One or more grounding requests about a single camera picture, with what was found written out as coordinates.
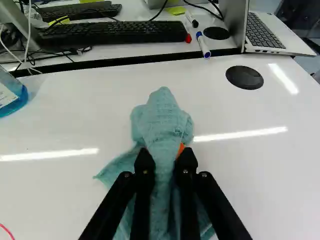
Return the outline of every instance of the silver laptop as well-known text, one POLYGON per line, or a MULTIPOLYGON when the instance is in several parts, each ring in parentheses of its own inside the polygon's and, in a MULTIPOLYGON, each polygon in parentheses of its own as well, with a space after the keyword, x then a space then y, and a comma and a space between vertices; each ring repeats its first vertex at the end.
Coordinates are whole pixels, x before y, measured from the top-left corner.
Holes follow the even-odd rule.
POLYGON ((249 11, 249 0, 219 0, 219 8, 242 53, 317 55, 272 13, 249 11))

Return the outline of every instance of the laptop keyboard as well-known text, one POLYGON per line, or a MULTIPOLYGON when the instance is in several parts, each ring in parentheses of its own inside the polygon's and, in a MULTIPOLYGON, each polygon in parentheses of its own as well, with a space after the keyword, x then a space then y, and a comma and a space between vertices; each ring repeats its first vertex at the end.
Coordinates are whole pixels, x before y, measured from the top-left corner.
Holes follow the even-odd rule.
POLYGON ((285 49, 272 31, 253 13, 248 12, 248 20, 246 24, 246 34, 253 46, 285 49))

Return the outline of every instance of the black round grommet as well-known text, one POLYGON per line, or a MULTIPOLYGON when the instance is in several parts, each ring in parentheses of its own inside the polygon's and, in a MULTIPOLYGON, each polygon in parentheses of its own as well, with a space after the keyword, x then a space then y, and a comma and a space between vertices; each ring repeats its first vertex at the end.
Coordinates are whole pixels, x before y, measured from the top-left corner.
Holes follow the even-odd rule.
POLYGON ((205 30, 203 30, 203 34, 206 37, 214 40, 225 40, 230 37, 228 30, 218 26, 211 26, 206 28, 205 30))
POLYGON ((230 83, 241 89, 255 90, 264 84, 260 73, 247 66, 232 66, 225 72, 225 76, 230 83))

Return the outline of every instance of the red wire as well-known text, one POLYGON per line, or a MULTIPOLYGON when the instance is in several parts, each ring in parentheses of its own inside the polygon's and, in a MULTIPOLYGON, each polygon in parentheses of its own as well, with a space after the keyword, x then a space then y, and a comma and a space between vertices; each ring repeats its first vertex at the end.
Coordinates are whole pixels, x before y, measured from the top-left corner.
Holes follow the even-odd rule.
POLYGON ((3 228, 3 230, 6 231, 7 234, 9 234, 11 240, 15 240, 14 236, 12 235, 12 233, 9 231, 8 228, 6 228, 3 224, 0 223, 0 228, 3 228))

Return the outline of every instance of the white table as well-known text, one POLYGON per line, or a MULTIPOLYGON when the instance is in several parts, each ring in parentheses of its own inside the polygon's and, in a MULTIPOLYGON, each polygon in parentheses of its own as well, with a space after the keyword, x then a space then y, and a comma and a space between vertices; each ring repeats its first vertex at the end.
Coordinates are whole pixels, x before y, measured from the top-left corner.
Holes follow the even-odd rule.
MULTIPOLYGON (((167 86, 194 121, 210 171, 254 240, 320 236, 320 86, 287 56, 237 55, 22 79, 30 102, 0 119, 0 223, 17 240, 77 240, 106 195, 92 179, 130 149, 131 110, 167 86), (225 78, 245 65, 258 90, 225 78)), ((0 230, 0 239, 8 237, 0 230)))
MULTIPOLYGON (((69 5, 79 3, 78 0, 72 1, 58 1, 52 2, 46 6, 57 6, 57 5, 69 5)), ((117 19, 122 21, 146 21, 156 15, 159 9, 148 9, 147 5, 143 0, 113 0, 113 4, 122 4, 122 10, 119 15, 116 16, 117 19)), ((200 4, 218 15, 217 10, 211 4, 200 4)), ((196 40, 196 32, 203 31, 208 27, 223 27, 226 26, 222 21, 212 17, 208 12, 195 8, 193 6, 184 6, 188 9, 194 17, 199 21, 198 28, 192 28, 191 24, 186 21, 185 15, 173 16, 167 11, 163 12, 155 20, 168 20, 168 21, 182 21, 186 26, 188 32, 192 36, 192 42, 190 44, 185 42, 168 42, 168 43, 142 43, 142 44, 118 44, 118 45, 96 45, 93 46, 93 50, 87 52, 81 56, 71 56, 75 62, 83 61, 94 61, 101 59, 118 59, 118 58, 130 58, 130 57, 140 57, 140 56, 151 56, 151 55, 164 55, 164 54, 177 54, 177 53, 191 53, 200 51, 199 44, 196 40)), ((83 22, 106 22, 111 21, 108 18, 94 18, 94 19, 83 19, 73 21, 74 23, 83 22)), ((204 37, 205 42, 210 50, 229 50, 236 49, 235 42, 232 37, 226 40, 214 40, 208 37, 204 37)), ((11 56, 0 56, 1 60, 12 61, 11 56)), ((50 66, 55 64, 70 63, 70 60, 66 57, 58 57, 44 60, 37 60, 36 67, 39 66, 50 66)), ((13 71, 17 67, 17 63, 6 63, 1 64, 7 71, 13 71)))

